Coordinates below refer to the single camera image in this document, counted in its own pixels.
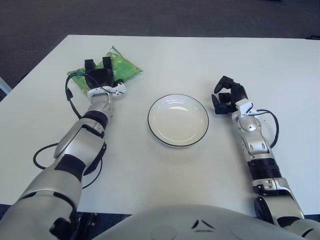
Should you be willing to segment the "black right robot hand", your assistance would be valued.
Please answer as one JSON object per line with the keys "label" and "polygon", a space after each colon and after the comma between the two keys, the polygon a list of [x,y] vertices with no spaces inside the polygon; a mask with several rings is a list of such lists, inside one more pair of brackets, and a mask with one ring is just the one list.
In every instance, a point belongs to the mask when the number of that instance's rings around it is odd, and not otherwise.
{"label": "black right robot hand", "polygon": [[214,88],[211,95],[216,115],[227,115],[239,112],[241,118],[249,115],[253,103],[249,101],[245,88],[225,75]]}

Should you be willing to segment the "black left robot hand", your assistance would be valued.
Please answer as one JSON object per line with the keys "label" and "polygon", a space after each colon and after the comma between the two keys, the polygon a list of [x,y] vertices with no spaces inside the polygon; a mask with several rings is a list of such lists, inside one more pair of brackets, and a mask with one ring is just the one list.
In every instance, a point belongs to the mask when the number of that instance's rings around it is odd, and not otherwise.
{"label": "black left robot hand", "polygon": [[98,68],[93,59],[84,61],[85,82],[89,88],[89,98],[94,93],[108,93],[118,97],[126,93],[126,86],[122,80],[115,81],[112,60],[110,57],[102,58],[102,68]]}

